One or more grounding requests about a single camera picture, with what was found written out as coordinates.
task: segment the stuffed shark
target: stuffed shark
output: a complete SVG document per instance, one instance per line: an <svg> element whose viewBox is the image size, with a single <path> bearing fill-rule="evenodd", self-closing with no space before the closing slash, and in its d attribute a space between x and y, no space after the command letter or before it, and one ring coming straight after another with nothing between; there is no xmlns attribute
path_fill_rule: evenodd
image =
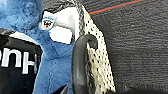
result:
<svg viewBox="0 0 168 94"><path fill-rule="evenodd" d="M33 94L51 94L59 87L71 88L71 54L74 42L64 44L50 38L49 31L39 29L42 18L41 0L0 0L0 28L30 36L43 53Z"/></svg>

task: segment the blue fur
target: blue fur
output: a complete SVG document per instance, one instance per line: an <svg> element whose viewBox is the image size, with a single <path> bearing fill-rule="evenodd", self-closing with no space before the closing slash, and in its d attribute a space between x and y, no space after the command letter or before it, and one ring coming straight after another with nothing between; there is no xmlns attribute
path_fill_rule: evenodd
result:
<svg viewBox="0 0 168 94"><path fill-rule="evenodd" d="M0 2L0 28L22 32L34 39L43 54L34 84L33 94L51 94L63 85L71 88L71 45L54 42L49 30L40 30L41 0L3 0Z"/></svg>

